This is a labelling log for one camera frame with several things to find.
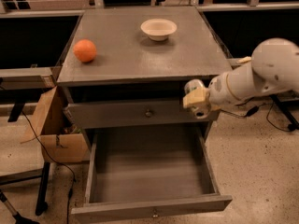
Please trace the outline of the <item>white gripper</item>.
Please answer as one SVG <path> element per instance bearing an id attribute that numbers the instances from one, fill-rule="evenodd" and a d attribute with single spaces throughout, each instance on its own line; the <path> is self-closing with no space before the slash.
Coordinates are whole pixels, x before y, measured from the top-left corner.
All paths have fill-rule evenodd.
<path id="1" fill-rule="evenodd" d="M 218 111 L 221 110 L 220 105 L 236 105 L 243 102 L 248 88 L 249 83 L 245 74 L 235 71 L 225 72 L 214 77 L 208 89 L 199 87 L 186 94 L 183 97 L 183 107 Z"/>

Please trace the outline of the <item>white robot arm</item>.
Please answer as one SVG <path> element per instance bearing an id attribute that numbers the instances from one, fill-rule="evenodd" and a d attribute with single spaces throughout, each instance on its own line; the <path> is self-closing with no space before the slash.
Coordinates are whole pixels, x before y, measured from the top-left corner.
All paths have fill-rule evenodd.
<path id="1" fill-rule="evenodd" d="M 286 39 L 271 38 L 255 48 L 249 61 L 214 77 L 208 87 L 199 79 L 189 81 L 183 107 L 204 116 L 222 105 L 298 90 L 299 46 Z"/>

